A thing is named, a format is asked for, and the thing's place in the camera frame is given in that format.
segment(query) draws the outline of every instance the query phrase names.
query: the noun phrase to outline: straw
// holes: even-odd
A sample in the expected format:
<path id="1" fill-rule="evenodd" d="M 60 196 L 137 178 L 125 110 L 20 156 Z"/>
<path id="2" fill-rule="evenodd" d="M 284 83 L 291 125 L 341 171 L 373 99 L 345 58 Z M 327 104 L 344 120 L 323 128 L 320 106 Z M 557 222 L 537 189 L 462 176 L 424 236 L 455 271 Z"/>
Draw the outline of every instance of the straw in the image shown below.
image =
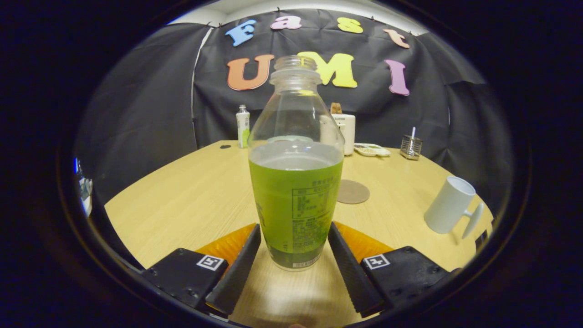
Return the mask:
<path id="1" fill-rule="evenodd" d="M 413 140 L 415 139 L 415 127 L 413 127 L 413 132 L 411 132 L 411 141 L 409 142 L 409 154 L 414 155 L 415 151 L 413 150 Z"/>

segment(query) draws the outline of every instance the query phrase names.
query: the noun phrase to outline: green liquid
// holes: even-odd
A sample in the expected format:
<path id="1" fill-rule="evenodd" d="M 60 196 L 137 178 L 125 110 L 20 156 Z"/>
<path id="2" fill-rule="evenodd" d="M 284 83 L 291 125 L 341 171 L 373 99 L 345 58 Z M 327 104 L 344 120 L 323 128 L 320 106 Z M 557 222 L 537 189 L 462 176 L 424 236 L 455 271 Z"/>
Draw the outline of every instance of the green liquid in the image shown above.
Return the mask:
<path id="1" fill-rule="evenodd" d="M 274 142 L 250 154 L 261 229 L 278 265 L 301 269 L 318 259 L 332 222 L 342 160 L 340 151 L 317 142 Z"/>

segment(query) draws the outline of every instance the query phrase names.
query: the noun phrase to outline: mug handle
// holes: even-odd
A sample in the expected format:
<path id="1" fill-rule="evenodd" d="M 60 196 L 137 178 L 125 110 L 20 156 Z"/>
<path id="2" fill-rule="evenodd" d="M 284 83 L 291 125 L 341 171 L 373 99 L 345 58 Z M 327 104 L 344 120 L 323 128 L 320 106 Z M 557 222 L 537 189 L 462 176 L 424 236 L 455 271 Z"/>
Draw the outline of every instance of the mug handle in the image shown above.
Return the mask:
<path id="1" fill-rule="evenodd" d="M 464 211 L 464 215 L 470 218 L 470 222 L 466 227 L 466 230 L 463 232 L 462 239 L 466 238 L 470 232 L 476 227 L 477 222 L 479 221 L 480 217 L 482 216 L 482 212 L 484 211 L 484 203 L 480 203 L 474 210 L 474 213 L 468 212 L 468 210 Z"/>

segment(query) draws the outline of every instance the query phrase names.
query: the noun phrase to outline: white bottle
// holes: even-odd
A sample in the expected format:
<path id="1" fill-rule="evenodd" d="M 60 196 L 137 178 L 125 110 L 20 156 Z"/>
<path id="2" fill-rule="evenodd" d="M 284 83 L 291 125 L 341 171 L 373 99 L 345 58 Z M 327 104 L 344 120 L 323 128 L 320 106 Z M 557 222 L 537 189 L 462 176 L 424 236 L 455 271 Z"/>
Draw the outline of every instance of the white bottle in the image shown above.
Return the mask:
<path id="1" fill-rule="evenodd" d="M 239 148 L 247 148 L 247 138 L 249 138 L 249 112 L 245 105 L 239 105 L 237 112 L 237 137 Z"/>

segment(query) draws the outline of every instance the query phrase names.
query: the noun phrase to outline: white ceiling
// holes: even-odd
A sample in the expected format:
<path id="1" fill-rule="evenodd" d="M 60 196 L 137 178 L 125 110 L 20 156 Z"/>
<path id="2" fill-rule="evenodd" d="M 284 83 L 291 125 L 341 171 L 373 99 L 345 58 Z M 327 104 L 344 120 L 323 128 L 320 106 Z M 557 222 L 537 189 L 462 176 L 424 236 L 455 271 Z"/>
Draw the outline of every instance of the white ceiling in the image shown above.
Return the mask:
<path id="1" fill-rule="evenodd" d="M 283 10 L 329 9 L 364 17 L 374 16 L 379 22 L 410 31 L 414 35 L 427 33 L 421 24 L 373 0 L 219 0 L 200 6 L 171 23 L 207 24 L 211 22 L 212 26 L 216 26 L 219 23 L 224 24 L 251 15 L 270 12 L 276 10 L 277 7 Z"/>

